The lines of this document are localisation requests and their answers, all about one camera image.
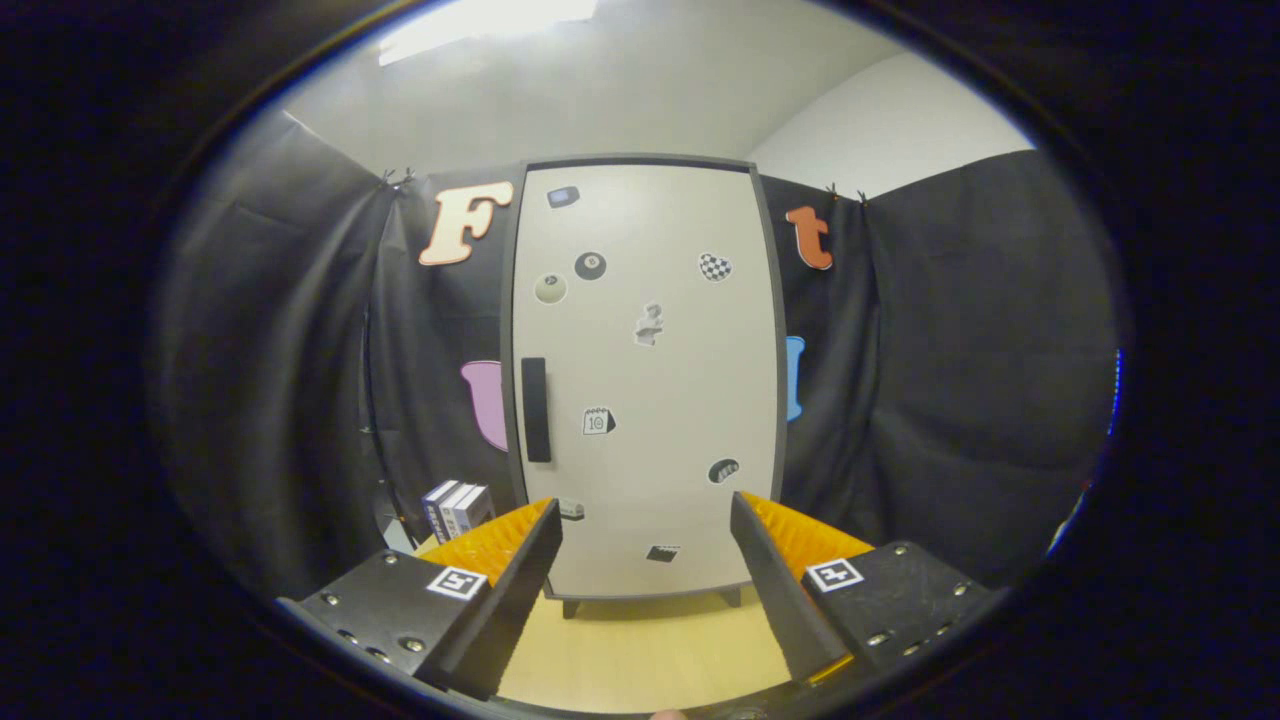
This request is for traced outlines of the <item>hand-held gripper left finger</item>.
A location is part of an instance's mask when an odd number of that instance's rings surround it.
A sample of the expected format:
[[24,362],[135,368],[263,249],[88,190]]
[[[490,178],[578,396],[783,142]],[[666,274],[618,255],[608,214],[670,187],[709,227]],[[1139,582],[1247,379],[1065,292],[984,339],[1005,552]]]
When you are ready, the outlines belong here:
[[548,497],[425,553],[380,550],[314,593],[276,603],[371,673],[485,701],[562,538],[559,503]]

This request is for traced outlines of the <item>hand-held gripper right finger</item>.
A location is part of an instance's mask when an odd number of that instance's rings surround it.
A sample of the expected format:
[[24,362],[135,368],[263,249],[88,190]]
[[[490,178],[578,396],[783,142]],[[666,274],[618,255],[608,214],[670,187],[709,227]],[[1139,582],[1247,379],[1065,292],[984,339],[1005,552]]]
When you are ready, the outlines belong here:
[[730,530],[797,683],[869,682],[951,644],[1010,596],[923,546],[872,546],[737,492]]

